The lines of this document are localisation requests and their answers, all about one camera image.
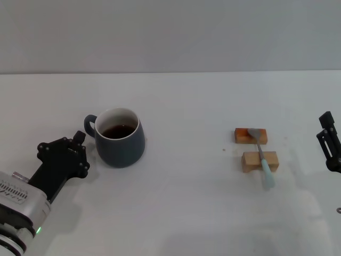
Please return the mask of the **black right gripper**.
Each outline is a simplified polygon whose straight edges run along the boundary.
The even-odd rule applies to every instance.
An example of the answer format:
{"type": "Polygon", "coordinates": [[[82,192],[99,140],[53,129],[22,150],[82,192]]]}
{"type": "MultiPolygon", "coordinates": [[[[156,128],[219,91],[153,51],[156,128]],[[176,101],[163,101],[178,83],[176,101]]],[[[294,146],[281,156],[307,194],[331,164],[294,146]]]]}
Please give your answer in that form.
{"type": "Polygon", "coordinates": [[[341,172],[340,140],[330,111],[319,117],[322,131],[316,135],[326,157],[326,166],[331,172],[341,172]]]}

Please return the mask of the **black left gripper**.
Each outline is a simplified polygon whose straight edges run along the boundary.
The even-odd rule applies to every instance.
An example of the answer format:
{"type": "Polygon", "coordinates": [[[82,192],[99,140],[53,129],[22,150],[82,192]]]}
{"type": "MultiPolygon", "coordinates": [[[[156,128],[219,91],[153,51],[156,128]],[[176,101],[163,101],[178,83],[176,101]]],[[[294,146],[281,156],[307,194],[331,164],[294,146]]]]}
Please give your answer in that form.
{"type": "Polygon", "coordinates": [[[72,178],[85,178],[90,164],[87,161],[86,147],[83,146],[85,133],[77,131],[72,139],[63,137],[38,145],[37,157],[42,161],[28,184],[45,193],[52,203],[66,181],[72,178]]]}

